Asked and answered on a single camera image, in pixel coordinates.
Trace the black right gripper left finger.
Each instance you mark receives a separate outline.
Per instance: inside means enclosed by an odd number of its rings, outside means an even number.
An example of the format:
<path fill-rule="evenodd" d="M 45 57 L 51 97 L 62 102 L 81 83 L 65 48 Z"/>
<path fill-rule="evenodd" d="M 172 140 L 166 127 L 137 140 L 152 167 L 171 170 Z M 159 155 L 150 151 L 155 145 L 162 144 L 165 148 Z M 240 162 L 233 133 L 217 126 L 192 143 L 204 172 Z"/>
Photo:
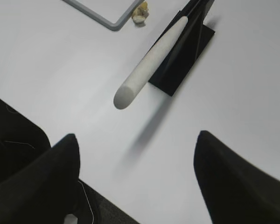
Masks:
<path fill-rule="evenodd" d="M 67 134 L 0 183 L 0 224 L 64 223 L 76 200 L 79 173 L 79 145 Z"/>

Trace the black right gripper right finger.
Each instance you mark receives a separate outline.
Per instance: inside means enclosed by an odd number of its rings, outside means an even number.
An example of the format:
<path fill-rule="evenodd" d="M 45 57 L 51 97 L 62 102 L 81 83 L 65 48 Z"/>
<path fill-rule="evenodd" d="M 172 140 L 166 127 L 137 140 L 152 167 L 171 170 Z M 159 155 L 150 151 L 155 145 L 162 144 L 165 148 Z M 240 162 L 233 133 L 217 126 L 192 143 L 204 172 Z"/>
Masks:
<path fill-rule="evenodd" d="M 280 224 L 280 181 L 212 133 L 199 133 L 193 166 L 212 223 Z"/>

